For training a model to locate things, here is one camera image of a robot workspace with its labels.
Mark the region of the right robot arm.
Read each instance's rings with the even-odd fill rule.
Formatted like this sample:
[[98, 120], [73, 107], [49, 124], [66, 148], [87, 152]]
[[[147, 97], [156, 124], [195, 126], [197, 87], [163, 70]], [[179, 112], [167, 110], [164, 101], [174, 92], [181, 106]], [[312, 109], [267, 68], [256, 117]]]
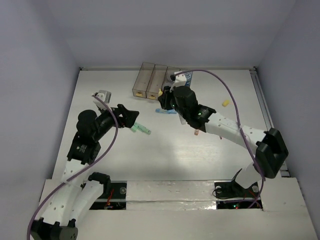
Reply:
[[252, 163], [238, 171], [230, 183], [235, 196], [242, 196], [260, 180], [275, 178], [289, 155], [279, 130], [256, 129], [224, 117], [215, 109], [199, 104], [195, 92], [187, 86], [166, 86], [158, 101], [162, 109], [175, 110], [190, 127], [227, 139], [253, 155]]

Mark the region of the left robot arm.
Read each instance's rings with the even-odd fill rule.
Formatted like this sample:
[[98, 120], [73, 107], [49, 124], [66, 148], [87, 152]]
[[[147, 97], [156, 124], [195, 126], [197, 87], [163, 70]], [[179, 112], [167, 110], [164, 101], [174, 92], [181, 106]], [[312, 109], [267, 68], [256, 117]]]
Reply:
[[99, 107], [100, 115], [84, 110], [77, 117], [60, 184], [48, 194], [33, 214], [27, 228], [28, 240], [75, 240], [78, 225], [98, 197], [111, 194], [110, 176], [100, 172], [88, 173], [105, 155], [100, 139], [111, 129], [131, 128], [139, 112], [122, 104]]

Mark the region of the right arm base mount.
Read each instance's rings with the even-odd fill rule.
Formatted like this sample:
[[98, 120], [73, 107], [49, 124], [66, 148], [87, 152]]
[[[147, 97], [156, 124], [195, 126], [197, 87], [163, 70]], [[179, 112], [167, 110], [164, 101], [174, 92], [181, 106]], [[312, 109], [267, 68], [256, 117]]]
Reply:
[[230, 181], [214, 183], [212, 195], [217, 199], [218, 209], [263, 209], [258, 182], [254, 182], [247, 188], [243, 188], [236, 182], [236, 177], [241, 170]]

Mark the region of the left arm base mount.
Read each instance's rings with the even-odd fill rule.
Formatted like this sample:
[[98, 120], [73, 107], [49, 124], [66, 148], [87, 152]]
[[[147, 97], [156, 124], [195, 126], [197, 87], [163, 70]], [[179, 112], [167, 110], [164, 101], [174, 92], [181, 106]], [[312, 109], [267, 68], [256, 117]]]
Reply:
[[111, 181], [109, 175], [93, 172], [89, 181], [96, 181], [103, 185], [102, 195], [92, 204], [90, 210], [125, 210], [127, 206], [127, 182]]

